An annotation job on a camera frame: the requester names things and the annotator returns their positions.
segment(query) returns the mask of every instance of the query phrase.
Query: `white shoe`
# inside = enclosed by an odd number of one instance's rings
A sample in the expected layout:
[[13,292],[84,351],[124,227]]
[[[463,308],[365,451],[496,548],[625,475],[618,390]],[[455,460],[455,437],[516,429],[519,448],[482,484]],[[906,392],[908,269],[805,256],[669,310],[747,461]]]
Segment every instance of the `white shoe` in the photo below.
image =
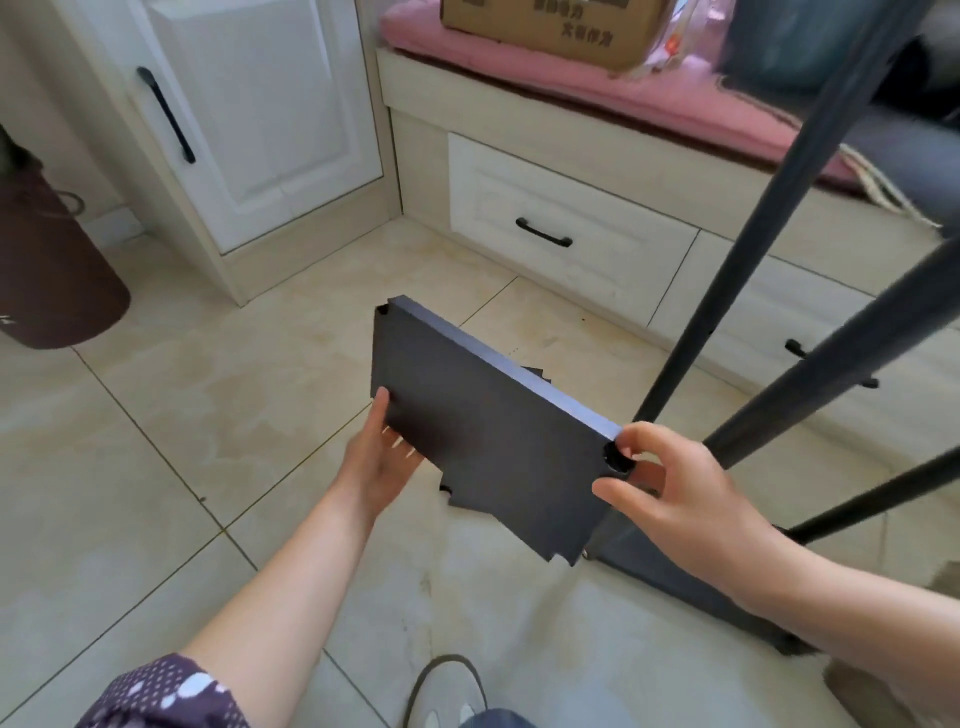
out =
[[456,728],[485,710],[487,697],[473,665],[466,657],[443,655],[417,678],[403,728]]

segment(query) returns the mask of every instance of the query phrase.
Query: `white cabinet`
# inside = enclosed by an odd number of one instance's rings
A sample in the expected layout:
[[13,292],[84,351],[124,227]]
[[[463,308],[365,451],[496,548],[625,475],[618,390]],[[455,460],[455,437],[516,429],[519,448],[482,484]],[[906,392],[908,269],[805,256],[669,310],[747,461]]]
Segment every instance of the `white cabinet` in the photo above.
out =
[[78,2],[221,252],[381,176],[352,0]]
[[454,231],[641,326],[697,232],[456,134],[449,171]]
[[[676,341],[730,250],[701,232],[650,328]],[[703,356],[766,385],[797,362],[793,339],[810,351],[871,300],[833,280],[765,257]],[[923,461],[960,440],[960,332],[945,328],[876,372],[877,389],[854,387],[825,416],[881,447]]]

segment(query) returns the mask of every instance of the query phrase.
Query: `pink seat pad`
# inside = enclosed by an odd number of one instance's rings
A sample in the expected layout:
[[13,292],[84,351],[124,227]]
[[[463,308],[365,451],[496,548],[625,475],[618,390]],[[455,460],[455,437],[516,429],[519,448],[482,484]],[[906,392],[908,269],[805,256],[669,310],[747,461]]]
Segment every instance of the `pink seat pad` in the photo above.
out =
[[[752,158],[780,162],[797,135],[769,111],[721,90],[710,64],[697,57],[688,57],[676,70],[641,79],[615,78],[598,66],[449,30],[440,22],[440,0],[392,6],[381,18],[380,30],[395,48],[608,109]],[[859,187],[856,173],[839,156],[824,176]]]

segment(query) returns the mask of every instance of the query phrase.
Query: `blue pants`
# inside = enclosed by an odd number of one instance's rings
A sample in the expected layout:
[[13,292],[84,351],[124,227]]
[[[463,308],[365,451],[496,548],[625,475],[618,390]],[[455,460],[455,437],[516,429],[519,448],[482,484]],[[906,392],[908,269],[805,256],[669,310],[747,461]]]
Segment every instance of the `blue pants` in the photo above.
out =
[[493,708],[478,713],[464,723],[461,728],[537,728],[537,726],[513,711]]

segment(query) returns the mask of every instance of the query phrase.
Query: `person's left hand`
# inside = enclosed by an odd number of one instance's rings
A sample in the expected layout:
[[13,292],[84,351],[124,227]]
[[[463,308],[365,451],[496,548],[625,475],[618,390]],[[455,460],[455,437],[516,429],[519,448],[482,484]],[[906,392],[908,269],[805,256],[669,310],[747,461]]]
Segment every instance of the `person's left hand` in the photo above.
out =
[[371,521],[394,502],[423,456],[384,425],[390,394],[376,391],[363,429],[350,438],[336,483],[357,488]]

